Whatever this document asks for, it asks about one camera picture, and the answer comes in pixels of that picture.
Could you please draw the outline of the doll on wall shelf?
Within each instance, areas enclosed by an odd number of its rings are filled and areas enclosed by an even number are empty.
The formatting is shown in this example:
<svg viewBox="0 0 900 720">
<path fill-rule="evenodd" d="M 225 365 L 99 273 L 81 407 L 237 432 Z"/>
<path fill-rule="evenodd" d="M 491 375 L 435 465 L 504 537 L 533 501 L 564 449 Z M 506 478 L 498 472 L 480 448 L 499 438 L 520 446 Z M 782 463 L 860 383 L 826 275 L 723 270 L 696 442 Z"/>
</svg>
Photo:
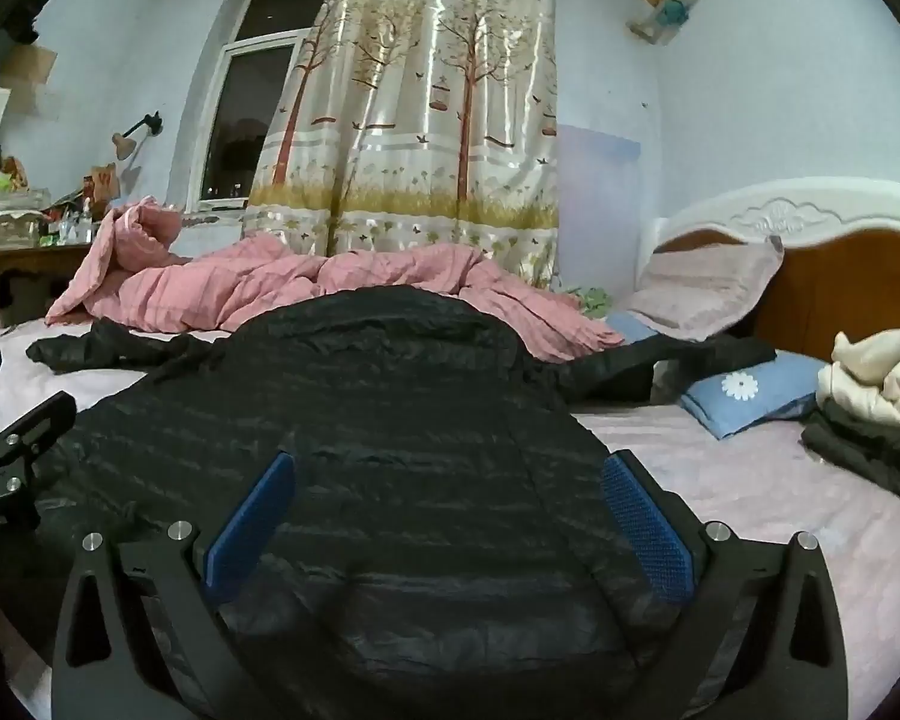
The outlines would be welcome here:
<svg viewBox="0 0 900 720">
<path fill-rule="evenodd" d="M 658 37 L 681 28 L 689 20 L 689 7 L 685 0 L 644 0 L 650 7 L 650 15 L 642 21 L 631 21 L 629 31 L 647 43 L 655 43 Z"/>
</svg>

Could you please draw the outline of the pink bed sheet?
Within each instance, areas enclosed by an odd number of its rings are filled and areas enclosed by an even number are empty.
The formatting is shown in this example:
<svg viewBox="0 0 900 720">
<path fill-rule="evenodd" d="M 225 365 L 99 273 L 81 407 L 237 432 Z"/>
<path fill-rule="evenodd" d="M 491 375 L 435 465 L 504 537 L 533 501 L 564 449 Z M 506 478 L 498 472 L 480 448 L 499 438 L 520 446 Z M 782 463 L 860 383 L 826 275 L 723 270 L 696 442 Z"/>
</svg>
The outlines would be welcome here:
<svg viewBox="0 0 900 720">
<path fill-rule="evenodd" d="M 82 335 L 88 323 L 41 320 L 0 332 L 0 431 L 58 390 L 86 410 L 141 379 L 130 371 L 55 376 L 25 356 L 39 338 Z M 805 450 L 802 426 L 772 421 L 714 439 L 674 405 L 577 406 L 574 415 L 608 449 L 631 449 L 701 520 L 723 520 L 743 538 L 816 535 L 836 592 L 848 666 L 848 717 L 900 718 L 900 500 Z M 52 670 L 0 616 L 0 645 L 22 718 L 52 718 Z"/>
</svg>

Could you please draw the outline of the window with white frame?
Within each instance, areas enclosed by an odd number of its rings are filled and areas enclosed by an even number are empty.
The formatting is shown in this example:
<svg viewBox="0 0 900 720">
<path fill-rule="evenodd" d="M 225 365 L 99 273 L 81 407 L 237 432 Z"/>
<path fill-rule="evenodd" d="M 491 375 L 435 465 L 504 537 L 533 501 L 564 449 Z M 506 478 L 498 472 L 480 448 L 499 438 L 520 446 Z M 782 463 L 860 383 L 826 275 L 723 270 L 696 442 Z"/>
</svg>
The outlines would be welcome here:
<svg viewBox="0 0 900 720">
<path fill-rule="evenodd" d="M 323 0 L 245 0 L 219 50 L 196 138 L 187 207 L 248 197 L 292 64 Z"/>
</svg>

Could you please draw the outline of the wall desk lamp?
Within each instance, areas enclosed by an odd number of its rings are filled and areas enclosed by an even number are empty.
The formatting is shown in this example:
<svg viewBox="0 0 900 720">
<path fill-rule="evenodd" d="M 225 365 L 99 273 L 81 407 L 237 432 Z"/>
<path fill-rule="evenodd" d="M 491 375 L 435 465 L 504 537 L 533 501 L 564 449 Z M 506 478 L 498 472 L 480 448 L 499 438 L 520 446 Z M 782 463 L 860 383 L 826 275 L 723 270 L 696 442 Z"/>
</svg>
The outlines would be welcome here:
<svg viewBox="0 0 900 720">
<path fill-rule="evenodd" d="M 136 124 L 131 125 L 130 128 L 126 128 L 125 132 L 116 132 L 112 135 L 112 145 L 115 149 L 115 156 L 120 163 L 129 160 L 137 150 L 139 140 L 136 138 L 136 133 L 139 132 L 139 130 L 144 130 L 149 137 L 157 137 L 157 135 L 164 130 L 164 122 L 162 122 L 162 115 L 160 115 L 160 112 L 146 114 L 142 119 L 139 119 Z"/>
</svg>

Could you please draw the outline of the cream folded garment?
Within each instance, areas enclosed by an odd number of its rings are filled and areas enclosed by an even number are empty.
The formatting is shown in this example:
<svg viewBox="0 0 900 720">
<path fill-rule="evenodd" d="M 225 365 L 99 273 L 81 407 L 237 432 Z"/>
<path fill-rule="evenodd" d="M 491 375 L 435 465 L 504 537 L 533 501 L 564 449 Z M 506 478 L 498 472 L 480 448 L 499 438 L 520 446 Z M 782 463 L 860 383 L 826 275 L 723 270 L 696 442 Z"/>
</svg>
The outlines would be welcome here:
<svg viewBox="0 0 900 720">
<path fill-rule="evenodd" d="M 900 429 L 900 328 L 860 341 L 834 338 L 831 362 L 818 372 L 818 405 L 834 403 L 854 418 Z"/>
</svg>

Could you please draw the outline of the pink plaid quilt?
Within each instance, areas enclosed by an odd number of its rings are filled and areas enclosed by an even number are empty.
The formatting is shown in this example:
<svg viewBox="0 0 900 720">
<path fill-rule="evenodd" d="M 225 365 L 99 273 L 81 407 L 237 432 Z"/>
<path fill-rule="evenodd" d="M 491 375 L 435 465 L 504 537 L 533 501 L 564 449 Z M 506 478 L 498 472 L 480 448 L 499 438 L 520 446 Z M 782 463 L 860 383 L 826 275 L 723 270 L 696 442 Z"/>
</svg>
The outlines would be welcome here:
<svg viewBox="0 0 900 720">
<path fill-rule="evenodd" d="M 256 234 L 183 259 L 170 252 L 182 227 L 180 211 L 151 197 L 110 210 L 68 288 L 46 310 L 45 322 L 86 314 L 142 332 L 233 332 L 265 312 L 307 299 L 411 286 L 502 320 L 543 361 L 566 362 L 622 343 L 606 323 L 585 317 L 571 296 L 533 288 L 466 245 L 323 257 L 295 254 L 276 236 Z"/>
</svg>

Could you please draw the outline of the blue daisy pillow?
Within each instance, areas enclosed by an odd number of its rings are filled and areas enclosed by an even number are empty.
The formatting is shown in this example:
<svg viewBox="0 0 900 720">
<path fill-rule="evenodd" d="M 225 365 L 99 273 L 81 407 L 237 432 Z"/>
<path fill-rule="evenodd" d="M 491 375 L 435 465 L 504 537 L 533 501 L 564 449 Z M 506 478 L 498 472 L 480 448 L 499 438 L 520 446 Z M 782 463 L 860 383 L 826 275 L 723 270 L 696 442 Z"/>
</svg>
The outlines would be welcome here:
<svg viewBox="0 0 900 720">
<path fill-rule="evenodd" d="M 718 440 L 759 422 L 800 419 L 816 405 L 819 359 L 783 349 L 769 356 L 763 341 L 725 333 L 692 346 L 713 358 L 697 353 L 654 362 L 649 403 L 683 408 Z"/>
</svg>

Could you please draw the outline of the white and brown headboard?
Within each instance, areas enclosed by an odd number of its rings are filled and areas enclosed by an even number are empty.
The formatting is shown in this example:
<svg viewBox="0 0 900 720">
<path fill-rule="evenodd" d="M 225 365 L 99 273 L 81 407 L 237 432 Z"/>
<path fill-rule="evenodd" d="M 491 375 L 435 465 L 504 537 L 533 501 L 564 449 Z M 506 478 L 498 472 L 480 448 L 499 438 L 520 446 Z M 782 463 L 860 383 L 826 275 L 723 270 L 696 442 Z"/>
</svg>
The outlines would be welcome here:
<svg viewBox="0 0 900 720">
<path fill-rule="evenodd" d="M 640 234 L 639 260 L 775 236 L 784 263 L 748 319 L 775 348 L 831 358 L 837 333 L 900 328 L 900 182 L 803 177 L 720 193 Z"/>
</svg>

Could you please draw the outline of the cluttered wooden desk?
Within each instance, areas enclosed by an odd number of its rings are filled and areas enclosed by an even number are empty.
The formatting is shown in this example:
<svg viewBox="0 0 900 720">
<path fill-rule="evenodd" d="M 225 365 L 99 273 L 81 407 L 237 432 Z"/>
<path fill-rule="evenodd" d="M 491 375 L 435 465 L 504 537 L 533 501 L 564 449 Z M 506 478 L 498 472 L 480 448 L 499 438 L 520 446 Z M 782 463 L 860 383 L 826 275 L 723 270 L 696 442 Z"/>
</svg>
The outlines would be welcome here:
<svg viewBox="0 0 900 720">
<path fill-rule="evenodd" d="M 30 184 L 21 160 L 0 153 L 0 328 L 45 314 L 118 197 L 113 163 L 92 167 L 77 190 L 52 199 Z"/>
</svg>

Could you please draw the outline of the dark folded garment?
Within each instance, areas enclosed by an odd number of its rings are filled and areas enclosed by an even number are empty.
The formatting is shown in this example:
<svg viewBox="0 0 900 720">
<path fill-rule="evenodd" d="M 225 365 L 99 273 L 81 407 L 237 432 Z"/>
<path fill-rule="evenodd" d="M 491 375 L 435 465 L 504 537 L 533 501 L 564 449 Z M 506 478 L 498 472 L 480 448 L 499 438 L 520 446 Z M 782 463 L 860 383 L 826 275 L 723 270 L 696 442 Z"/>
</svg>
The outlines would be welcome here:
<svg viewBox="0 0 900 720">
<path fill-rule="evenodd" d="M 827 463 L 900 499 L 900 427 L 863 421 L 827 400 L 806 418 L 802 442 Z"/>
</svg>

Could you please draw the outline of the tree print curtain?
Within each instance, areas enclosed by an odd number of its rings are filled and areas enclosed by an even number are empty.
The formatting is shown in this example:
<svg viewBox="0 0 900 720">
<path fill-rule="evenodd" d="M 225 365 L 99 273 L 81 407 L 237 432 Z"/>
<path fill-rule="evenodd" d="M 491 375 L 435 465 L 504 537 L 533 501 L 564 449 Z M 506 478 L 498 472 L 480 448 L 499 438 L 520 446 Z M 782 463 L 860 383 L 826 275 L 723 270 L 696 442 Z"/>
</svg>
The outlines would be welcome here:
<svg viewBox="0 0 900 720">
<path fill-rule="evenodd" d="M 556 268 L 556 0 L 323 0 L 242 229 L 299 254 L 454 242 Z"/>
</svg>

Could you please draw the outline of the green patterned cloth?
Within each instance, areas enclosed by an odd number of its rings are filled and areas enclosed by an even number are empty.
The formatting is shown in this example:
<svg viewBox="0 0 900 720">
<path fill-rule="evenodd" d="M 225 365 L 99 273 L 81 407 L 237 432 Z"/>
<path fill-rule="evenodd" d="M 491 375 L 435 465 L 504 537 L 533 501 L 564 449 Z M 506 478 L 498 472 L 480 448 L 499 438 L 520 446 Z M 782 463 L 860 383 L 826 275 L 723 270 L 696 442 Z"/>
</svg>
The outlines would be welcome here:
<svg viewBox="0 0 900 720">
<path fill-rule="evenodd" d="M 603 320 L 613 307 L 613 298 L 603 288 L 594 286 L 574 286 L 559 291 L 561 298 L 589 319 Z"/>
</svg>

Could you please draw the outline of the black puffer jacket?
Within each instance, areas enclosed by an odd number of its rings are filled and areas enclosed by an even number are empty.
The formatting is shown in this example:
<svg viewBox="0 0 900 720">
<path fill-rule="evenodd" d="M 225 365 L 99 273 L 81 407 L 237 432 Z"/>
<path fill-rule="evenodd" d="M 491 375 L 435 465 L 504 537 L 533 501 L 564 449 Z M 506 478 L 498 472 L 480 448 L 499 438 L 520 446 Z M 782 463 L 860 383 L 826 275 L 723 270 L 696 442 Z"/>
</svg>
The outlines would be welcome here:
<svg viewBox="0 0 900 720">
<path fill-rule="evenodd" d="M 46 538 L 219 523 L 278 455 L 297 478 L 224 621 L 283 718 L 613 718 L 676 619 L 601 495 L 579 403 L 653 369 L 770 358 L 655 337 L 569 362 L 414 288 L 271 310 L 226 338 L 99 320 L 30 344 L 58 374 L 130 369 L 48 458 Z"/>
</svg>

